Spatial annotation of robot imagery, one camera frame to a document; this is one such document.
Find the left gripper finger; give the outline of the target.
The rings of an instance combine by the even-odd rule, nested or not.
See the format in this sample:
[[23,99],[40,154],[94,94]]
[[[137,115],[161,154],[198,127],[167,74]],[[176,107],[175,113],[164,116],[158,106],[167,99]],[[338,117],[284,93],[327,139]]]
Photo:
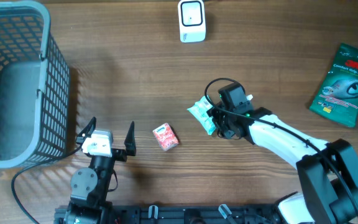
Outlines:
[[127,136],[124,141],[124,145],[126,147],[126,154],[128,156],[135,156],[136,155],[136,144],[135,144],[135,122],[131,122],[129,127]]
[[82,145],[87,138],[90,138],[96,128],[96,118],[92,117],[85,128],[76,136],[76,144]]

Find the mint green wipes packet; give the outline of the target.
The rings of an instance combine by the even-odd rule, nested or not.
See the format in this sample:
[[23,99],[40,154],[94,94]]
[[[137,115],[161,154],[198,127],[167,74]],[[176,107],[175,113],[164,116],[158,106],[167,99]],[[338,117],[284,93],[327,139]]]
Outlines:
[[187,110],[200,122],[204,130],[208,135],[212,135],[216,130],[212,117],[207,114],[208,110],[212,108],[212,105],[208,102],[205,96]]

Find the orange red snack packet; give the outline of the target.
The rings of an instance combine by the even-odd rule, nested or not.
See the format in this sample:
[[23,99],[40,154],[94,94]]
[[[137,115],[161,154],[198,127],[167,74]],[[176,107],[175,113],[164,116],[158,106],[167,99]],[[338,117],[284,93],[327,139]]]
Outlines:
[[179,140],[168,123],[155,128],[153,134],[163,151],[168,151],[179,145]]

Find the green 3M gloves package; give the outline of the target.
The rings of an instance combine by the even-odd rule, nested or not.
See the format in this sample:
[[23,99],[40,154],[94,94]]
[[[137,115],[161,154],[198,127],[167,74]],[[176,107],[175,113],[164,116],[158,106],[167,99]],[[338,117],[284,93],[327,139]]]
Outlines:
[[353,128],[358,115],[358,49],[341,44],[310,110]]

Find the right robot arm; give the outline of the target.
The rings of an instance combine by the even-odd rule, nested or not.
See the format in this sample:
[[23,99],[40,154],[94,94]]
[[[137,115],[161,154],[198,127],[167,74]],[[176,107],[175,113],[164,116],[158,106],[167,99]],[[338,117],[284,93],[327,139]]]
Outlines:
[[358,220],[358,156],[343,139],[313,138],[281,121],[270,110],[253,108],[244,87],[231,80],[207,114],[225,139],[245,139],[281,157],[298,173],[301,192],[281,199],[283,223],[350,223]]

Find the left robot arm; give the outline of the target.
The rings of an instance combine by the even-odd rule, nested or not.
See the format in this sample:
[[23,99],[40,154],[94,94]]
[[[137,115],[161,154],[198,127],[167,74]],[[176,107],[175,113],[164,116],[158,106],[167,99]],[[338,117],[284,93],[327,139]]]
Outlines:
[[88,167],[78,169],[72,176],[70,202],[62,212],[55,212],[55,223],[120,223],[107,194],[115,191],[109,187],[116,178],[115,162],[126,162],[136,155],[135,123],[132,122],[124,140],[124,149],[113,148],[113,136],[109,130],[96,129],[92,118],[77,135],[76,143],[91,158]]

